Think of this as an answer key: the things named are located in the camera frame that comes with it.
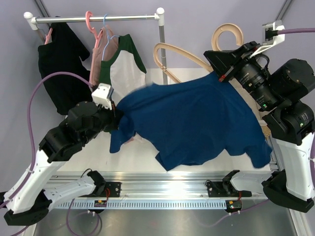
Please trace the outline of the blue t shirt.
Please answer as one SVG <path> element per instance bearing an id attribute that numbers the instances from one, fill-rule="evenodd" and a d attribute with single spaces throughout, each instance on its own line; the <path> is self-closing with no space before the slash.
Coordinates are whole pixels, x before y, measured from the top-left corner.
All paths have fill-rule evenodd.
<path id="1" fill-rule="evenodd" d="M 255 168 L 271 160 L 272 150 L 252 109 L 215 73 L 139 88 L 125 96 L 117 110 L 123 116 L 111 133 L 111 153 L 140 135 L 157 149 L 156 160 L 167 171 L 202 165 L 224 150 L 231 156 L 248 155 Z"/>

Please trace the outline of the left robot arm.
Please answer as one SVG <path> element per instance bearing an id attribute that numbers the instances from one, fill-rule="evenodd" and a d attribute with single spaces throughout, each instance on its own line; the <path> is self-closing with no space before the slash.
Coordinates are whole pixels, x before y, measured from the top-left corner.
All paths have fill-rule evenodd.
<path id="1" fill-rule="evenodd" d="M 106 180 L 98 171 L 89 171 L 84 177 L 54 188 L 45 188 L 50 178 L 71 157 L 100 132 L 118 128 L 123 112 L 111 104 L 104 108 L 93 102 L 80 102 L 69 110 L 67 118 L 51 129 L 39 144 L 33 170 L 20 191 L 2 192 L 6 204 L 4 219 L 9 226 L 31 226 L 41 221 L 52 209 L 82 196 L 99 197 L 106 192 Z"/>

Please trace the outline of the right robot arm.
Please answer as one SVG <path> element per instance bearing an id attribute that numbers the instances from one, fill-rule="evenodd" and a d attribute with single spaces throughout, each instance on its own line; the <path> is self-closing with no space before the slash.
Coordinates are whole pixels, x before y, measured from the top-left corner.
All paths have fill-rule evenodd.
<path id="1" fill-rule="evenodd" d="M 283 170 L 262 179 L 233 171 L 222 188 L 227 195 L 262 191 L 274 204 L 305 213 L 314 206 L 310 164 L 315 116 L 301 99 L 315 87 L 314 71 L 305 60 L 290 59 L 270 73 L 257 62 L 264 51 L 266 47 L 252 41 L 233 51 L 204 53 L 220 82 L 237 80 L 259 105 L 283 157 Z"/>

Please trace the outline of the wooden hanger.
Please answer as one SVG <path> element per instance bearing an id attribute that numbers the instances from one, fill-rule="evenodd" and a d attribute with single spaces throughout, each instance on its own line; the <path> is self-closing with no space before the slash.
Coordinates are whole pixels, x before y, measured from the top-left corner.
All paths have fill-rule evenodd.
<path id="1" fill-rule="evenodd" d="M 221 49 L 219 47 L 219 37 L 225 31 L 229 31 L 229 32 L 234 34 L 237 46 L 242 46 L 244 44 L 244 36 L 243 36 L 243 32 L 242 32 L 241 28 L 238 27 L 236 24 L 225 23 L 225 24 L 222 24 L 221 26 L 219 26 L 214 31 L 214 33 L 212 35 L 211 45 L 212 45 L 212 49 L 215 52 L 221 52 Z M 208 72 L 213 71 L 213 68 L 208 63 L 204 62 L 202 59 L 193 55 L 192 53 L 190 53 L 184 49 L 181 49 L 179 47 L 170 45 L 170 44 L 158 43 L 154 46 L 153 58 L 154 58 L 156 65 L 162 70 L 163 76 L 166 76 L 165 78 L 167 81 L 168 81 L 168 78 L 170 78 L 175 83 L 181 83 L 181 81 L 171 71 L 169 71 L 167 69 L 166 64 L 163 64 L 163 62 L 161 62 L 159 60 L 158 51 L 159 50 L 162 51 L 162 49 L 171 50 L 177 54 L 180 54 L 180 55 L 188 58 L 189 60 L 195 62 L 196 64 L 198 64 L 202 68 L 206 69 Z"/>

